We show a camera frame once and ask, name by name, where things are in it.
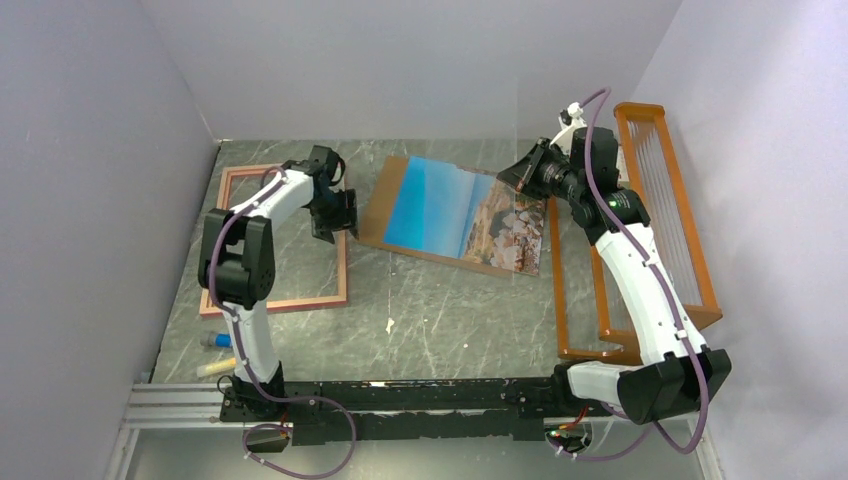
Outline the brown frame backing board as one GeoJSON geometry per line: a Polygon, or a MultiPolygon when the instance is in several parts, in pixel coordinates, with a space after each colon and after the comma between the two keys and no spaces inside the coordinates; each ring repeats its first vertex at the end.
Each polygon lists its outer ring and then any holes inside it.
{"type": "Polygon", "coordinates": [[[359,242],[495,277],[512,268],[467,258],[478,207],[500,183],[486,172],[422,157],[389,156],[360,218],[359,242]]]}

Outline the seaside landscape photo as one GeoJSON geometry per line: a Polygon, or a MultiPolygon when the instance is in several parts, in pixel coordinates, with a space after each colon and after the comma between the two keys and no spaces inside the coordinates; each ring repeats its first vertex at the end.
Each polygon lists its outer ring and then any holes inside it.
{"type": "Polygon", "coordinates": [[[398,253],[480,273],[536,276],[546,204],[481,170],[390,157],[363,220],[363,238],[398,253]]]}

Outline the pink wooden picture frame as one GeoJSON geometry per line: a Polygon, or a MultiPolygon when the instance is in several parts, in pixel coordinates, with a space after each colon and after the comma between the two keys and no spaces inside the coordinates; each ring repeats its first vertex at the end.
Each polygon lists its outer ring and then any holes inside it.
{"type": "MultiPolygon", "coordinates": [[[[215,208],[231,208],[251,197],[259,190],[262,174],[270,166],[272,165],[226,169],[215,208]]],[[[308,212],[300,210],[290,218],[302,227],[310,228],[308,212]]],[[[277,276],[267,299],[268,312],[323,309],[346,304],[348,297],[346,234],[338,238],[335,244],[327,244],[325,248],[312,248],[307,252],[309,259],[317,261],[325,269],[325,281],[318,285],[306,281],[304,275],[298,272],[288,271],[286,264],[280,259],[285,245],[276,240],[274,235],[277,276]]],[[[210,301],[206,290],[201,289],[200,314],[221,315],[222,312],[210,301]]]]}

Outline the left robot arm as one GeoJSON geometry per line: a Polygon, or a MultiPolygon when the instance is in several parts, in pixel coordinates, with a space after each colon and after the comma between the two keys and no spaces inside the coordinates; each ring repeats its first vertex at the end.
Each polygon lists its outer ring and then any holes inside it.
{"type": "Polygon", "coordinates": [[[341,185],[345,170],[335,150],[315,145],[304,160],[266,168],[247,200],[204,217],[198,283],[227,322],[236,357],[233,388],[262,420],[277,418],[287,396],[268,321],[277,276],[275,231],[304,210],[317,240],[335,244],[347,233],[356,235],[357,197],[341,185]]]}

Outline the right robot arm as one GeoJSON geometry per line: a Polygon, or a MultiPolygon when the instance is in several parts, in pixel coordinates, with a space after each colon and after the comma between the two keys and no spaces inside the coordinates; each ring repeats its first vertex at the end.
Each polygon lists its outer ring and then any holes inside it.
{"type": "Polygon", "coordinates": [[[607,128],[581,127],[563,151],[539,139],[497,179],[535,200],[566,201],[624,300],[637,337],[638,366],[599,361],[566,368],[549,392],[553,408],[572,415],[588,400],[619,407],[633,423],[698,413],[732,369],[728,353],[712,349],[672,287],[640,196],[619,183],[618,141],[607,128]]]}

